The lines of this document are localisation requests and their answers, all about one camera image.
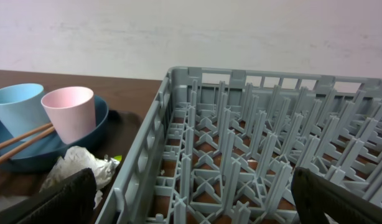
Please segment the wooden chopstick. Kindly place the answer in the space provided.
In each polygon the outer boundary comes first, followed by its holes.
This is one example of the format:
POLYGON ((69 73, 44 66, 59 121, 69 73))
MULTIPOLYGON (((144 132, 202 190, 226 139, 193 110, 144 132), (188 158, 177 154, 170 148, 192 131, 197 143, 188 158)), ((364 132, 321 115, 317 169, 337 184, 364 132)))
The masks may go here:
POLYGON ((7 152, 4 155, 0 156, 0 165, 3 164, 4 162, 6 162, 8 159, 10 159, 12 156, 15 156, 19 152, 23 151, 25 148, 27 148, 30 145, 32 145, 32 144, 26 144, 26 142, 22 143, 21 145, 15 147, 14 149, 11 149, 9 152, 7 152))
POLYGON ((12 138, 12 139, 9 139, 7 141, 0 143, 0 150, 11 145, 11 144, 14 144, 16 142, 19 142, 19 141, 25 139, 25 138, 28 138, 32 135, 37 134, 36 137, 34 137, 34 138, 32 138, 26 142, 26 144, 33 144, 36 141, 48 136, 49 134, 51 134, 54 131, 55 131, 55 128, 53 127, 52 123, 45 124, 43 126, 35 128, 35 129, 25 133, 25 134, 22 134, 18 137, 15 137, 15 138, 12 138))

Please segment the snack wrapper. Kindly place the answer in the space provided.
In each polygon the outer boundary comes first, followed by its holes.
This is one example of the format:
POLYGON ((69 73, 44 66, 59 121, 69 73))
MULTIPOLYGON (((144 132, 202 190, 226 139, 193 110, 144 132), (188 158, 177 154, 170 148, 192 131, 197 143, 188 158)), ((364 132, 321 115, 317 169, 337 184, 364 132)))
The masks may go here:
POLYGON ((73 146, 66 151, 64 157, 59 157, 55 165, 44 180, 40 191, 52 187, 71 175, 90 168, 96 180, 95 207, 102 201, 102 189, 113 179, 117 166, 121 162, 122 156, 109 157, 105 155, 103 159, 96 158, 87 148, 73 146))

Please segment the light blue cup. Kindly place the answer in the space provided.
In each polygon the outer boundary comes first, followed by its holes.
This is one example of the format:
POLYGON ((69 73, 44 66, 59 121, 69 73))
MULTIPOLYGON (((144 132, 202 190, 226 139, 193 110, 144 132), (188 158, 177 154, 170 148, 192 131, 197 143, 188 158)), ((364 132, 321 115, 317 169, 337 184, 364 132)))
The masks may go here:
POLYGON ((41 99, 44 87, 23 83, 0 89, 0 121, 14 137, 50 122, 41 99))

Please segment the grey dishwasher rack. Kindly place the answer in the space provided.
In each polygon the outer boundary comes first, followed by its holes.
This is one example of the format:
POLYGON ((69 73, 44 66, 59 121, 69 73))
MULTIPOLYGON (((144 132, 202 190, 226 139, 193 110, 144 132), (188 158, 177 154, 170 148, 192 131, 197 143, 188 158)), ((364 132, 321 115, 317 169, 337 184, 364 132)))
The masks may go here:
POLYGON ((382 80, 174 67, 97 223, 297 223, 305 167, 382 208, 382 80))

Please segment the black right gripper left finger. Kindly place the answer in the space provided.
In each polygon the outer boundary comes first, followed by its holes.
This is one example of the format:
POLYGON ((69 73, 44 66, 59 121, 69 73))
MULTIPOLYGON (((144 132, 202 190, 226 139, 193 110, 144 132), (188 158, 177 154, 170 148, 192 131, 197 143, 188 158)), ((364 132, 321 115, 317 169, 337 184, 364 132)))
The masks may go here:
POLYGON ((0 212, 0 224, 88 223, 95 206, 96 180, 90 168, 0 212))

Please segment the left wooden chopstick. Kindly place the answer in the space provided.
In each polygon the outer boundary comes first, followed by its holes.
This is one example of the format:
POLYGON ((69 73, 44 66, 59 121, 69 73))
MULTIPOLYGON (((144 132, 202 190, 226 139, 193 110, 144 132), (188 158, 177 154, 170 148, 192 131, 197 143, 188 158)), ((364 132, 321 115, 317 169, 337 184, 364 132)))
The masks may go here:
POLYGON ((11 145, 11 144, 14 144, 16 142, 19 142, 19 141, 25 139, 25 138, 28 138, 32 135, 37 134, 36 137, 34 137, 34 138, 32 138, 26 142, 26 144, 33 144, 36 141, 48 136, 49 134, 51 134, 54 131, 55 131, 55 128, 53 127, 52 123, 45 124, 43 126, 35 128, 35 129, 25 133, 25 134, 22 134, 18 137, 15 137, 15 138, 12 138, 12 139, 9 139, 7 141, 0 143, 0 150, 11 145))

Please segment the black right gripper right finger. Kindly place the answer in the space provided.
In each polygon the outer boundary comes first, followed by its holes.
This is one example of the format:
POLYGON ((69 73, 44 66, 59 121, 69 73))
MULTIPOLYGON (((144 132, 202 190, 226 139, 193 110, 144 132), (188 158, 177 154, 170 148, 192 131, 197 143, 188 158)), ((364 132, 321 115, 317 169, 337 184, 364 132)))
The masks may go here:
POLYGON ((328 218, 341 224, 382 224, 382 208, 309 169, 295 169, 291 193, 302 224, 329 224, 328 218))

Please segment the pink cup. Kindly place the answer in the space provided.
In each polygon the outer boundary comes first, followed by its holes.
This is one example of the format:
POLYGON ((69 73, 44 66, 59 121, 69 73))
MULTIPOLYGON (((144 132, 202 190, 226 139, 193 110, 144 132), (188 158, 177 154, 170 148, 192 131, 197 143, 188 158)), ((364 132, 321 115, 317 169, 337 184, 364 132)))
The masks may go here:
POLYGON ((95 95, 87 87, 59 88, 43 96, 41 104, 65 144, 85 137, 96 128, 95 95))

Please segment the dark blue plate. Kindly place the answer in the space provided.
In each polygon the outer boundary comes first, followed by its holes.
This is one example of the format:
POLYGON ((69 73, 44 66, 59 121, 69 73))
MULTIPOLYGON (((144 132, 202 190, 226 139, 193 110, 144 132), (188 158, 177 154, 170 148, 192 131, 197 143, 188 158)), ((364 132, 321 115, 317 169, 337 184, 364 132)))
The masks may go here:
POLYGON ((0 165, 0 169, 9 172, 42 172, 50 170, 59 157, 66 154, 68 148, 80 146, 90 152, 96 151, 106 132, 109 107, 107 102, 95 96, 96 129, 87 136, 71 143, 65 144, 56 132, 37 141, 23 151, 0 165))

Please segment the right wooden chopstick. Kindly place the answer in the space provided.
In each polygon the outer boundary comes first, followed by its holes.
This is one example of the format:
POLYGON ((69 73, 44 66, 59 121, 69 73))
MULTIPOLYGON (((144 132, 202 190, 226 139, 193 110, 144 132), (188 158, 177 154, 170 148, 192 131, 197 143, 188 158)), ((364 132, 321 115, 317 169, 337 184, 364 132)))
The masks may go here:
POLYGON ((26 144, 26 142, 22 143, 21 145, 15 147, 14 149, 11 149, 9 152, 7 152, 4 155, 0 156, 0 165, 3 164, 4 162, 6 162, 8 159, 10 159, 12 156, 15 156, 19 152, 23 151, 25 148, 27 148, 30 145, 32 145, 32 144, 26 144))

